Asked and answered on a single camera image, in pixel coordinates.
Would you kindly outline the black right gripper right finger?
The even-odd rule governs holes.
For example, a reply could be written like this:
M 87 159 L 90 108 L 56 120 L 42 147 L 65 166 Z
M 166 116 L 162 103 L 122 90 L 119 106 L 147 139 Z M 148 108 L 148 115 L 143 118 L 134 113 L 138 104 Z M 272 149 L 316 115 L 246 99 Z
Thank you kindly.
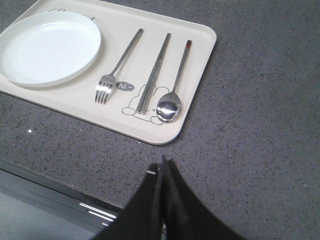
M 162 216 L 168 240 L 243 240 L 197 198 L 173 160 L 162 158 Z

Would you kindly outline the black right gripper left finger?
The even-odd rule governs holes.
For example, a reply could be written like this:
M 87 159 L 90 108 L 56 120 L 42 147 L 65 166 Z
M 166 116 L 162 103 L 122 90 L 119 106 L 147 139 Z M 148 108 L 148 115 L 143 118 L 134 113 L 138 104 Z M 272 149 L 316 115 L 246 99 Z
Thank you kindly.
M 160 240 L 162 172 L 158 164 L 148 167 L 146 175 L 129 203 L 116 220 L 94 240 Z

